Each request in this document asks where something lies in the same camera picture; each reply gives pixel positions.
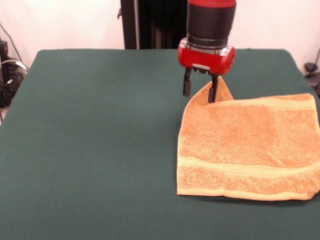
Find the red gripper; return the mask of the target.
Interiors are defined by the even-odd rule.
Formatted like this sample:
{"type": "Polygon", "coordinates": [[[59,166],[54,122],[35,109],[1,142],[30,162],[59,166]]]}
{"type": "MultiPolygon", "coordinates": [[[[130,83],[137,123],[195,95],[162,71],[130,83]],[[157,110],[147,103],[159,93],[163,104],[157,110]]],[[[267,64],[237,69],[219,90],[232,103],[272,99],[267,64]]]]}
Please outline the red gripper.
{"type": "Polygon", "coordinates": [[[189,97],[191,93],[191,69],[199,69],[211,74],[212,85],[209,88],[208,102],[214,103],[218,89],[218,75],[227,74],[234,63],[234,59],[235,48],[230,46],[223,48],[222,53],[209,53],[180,46],[178,48],[178,61],[186,68],[183,78],[183,95],[189,97]]]}

